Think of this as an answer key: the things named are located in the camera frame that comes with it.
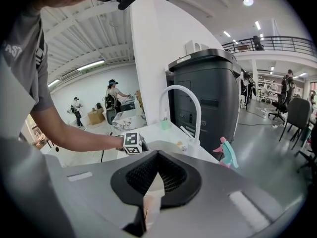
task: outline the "ceiling light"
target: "ceiling light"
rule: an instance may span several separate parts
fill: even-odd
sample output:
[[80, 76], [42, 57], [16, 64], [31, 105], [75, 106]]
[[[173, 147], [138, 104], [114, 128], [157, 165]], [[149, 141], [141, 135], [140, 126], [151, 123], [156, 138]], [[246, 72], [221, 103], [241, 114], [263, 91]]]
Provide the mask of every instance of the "ceiling light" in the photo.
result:
[[51, 87], [52, 85], [56, 84], [57, 82], [59, 82], [59, 79], [54, 80], [51, 84], [49, 84], [49, 87]]
[[78, 68], [77, 70], [88, 69], [88, 68], [91, 68], [91, 67], [96, 66], [96, 65], [98, 65], [98, 64], [102, 64], [102, 63], [104, 63], [104, 62], [105, 62], [104, 60], [97, 61], [97, 62], [93, 62], [93, 63], [90, 63], [90, 64], [88, 64], [88, 65], [82, 66], [82, 67]]
[[226, 36], [231, 37], [230, 34], [228, 34], [226, 31], [223, 32]]
[[253, 5], [253, 0], [243, 0], [243, 4], [245, 6], [251, 6], [251, 5]]
[[258, 30], [261, 30], [261, 27], [260, 27], [260, 24], [258, 21], [256, 21], [256, 25], [257, 25]]

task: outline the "gray machine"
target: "gray machine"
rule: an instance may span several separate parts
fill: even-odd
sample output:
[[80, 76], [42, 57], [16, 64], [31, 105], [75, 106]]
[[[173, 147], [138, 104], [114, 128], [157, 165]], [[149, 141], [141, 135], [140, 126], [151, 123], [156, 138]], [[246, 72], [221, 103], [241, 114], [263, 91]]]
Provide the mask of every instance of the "gray machine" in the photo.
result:
[[[175, 85], [191, 90], [202, 108], [201, 146], [216, 159], [212, 151], [219, 146], [221, 137], [233, 140], [239, 115], [241, 66], [229, 52], [208, 49], [195, 52], [169, 65]], [[196, 108], [184, 92], [174, 91], [171, 110], [175, 124], [195, 135]]]
[[[55, 156], [26, 142], [0, 139], [0, 145], [8, 195], [2, 203], [24, 235], [267, 238], [285, 230], [300, 208], [283, 213], [275, 199], [233, 170], [176, 153], [147, 151], [62, 168]], [[165, 196], [146, 231], [143, 197], [157, 173]]]

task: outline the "gray t-shirt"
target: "gray t-shirt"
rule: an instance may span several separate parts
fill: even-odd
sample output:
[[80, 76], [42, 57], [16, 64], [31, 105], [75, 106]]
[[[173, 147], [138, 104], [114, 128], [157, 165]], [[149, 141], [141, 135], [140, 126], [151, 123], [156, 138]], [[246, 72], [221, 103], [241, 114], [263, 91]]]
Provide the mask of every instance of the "gray t-shirt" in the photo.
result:
[[53, 106], [48, 88], [48, 55], [44, 43], [43, 58], [37, 68], [36, 52], [41, 28], [41, 15], [31, 6], [22, 11], [16, 18], [11, 33], [3, 42], [2, 52], [13, 75], [30, 93], [36, 104], [34, 111], [43, 111]]

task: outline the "white counter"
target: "white counter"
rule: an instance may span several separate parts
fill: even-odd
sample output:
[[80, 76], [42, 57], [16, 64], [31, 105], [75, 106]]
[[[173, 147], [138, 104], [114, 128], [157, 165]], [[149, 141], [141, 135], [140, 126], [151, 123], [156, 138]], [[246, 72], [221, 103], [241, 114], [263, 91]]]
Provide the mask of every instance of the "white counter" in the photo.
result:
[[[169, 122], [169, 127], [170, 128], [167, 130], [162, 130], [161, 125], [156, 123], [156, 124], [146, 126], [143, 128], [130, 130], [129, 133], [131, 132], [140, 133], [141, 136], [144, 137], [144, 140], [146, 141], [146, 143], [149, 145], [155, 141], [164, 141], [164, 142], [172, 143], [176, 147], [179, 148], [179, 153], [181, 153], [182, 152], [181, 149], [183, 146], [188, 147], [188, 141], [190, 138], [173, 123]], [[118, 159], [127, 157], [127, 156], [128, 155], [126, 155], [125, 153], [118, 151]], [[198, 152], [197, 158], [204, 161], [218, 163], [218, 161], [201, 146], [200, 146], [200, 150]]]

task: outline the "sink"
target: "sink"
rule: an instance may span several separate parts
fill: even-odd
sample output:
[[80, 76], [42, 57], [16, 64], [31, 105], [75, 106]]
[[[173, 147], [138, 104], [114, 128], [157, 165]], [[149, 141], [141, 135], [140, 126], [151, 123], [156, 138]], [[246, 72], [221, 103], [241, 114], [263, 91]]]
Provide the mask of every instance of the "sink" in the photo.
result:
[[166, 141], [154, 141], [151, 143], [148, 143], [148, 147], [150, 150], [162, 150], [164, 152], [170, 152], [170, 153], [182, 153], [182, 149], [178, 147], [176, 144], [173, 144], [171, 142]]

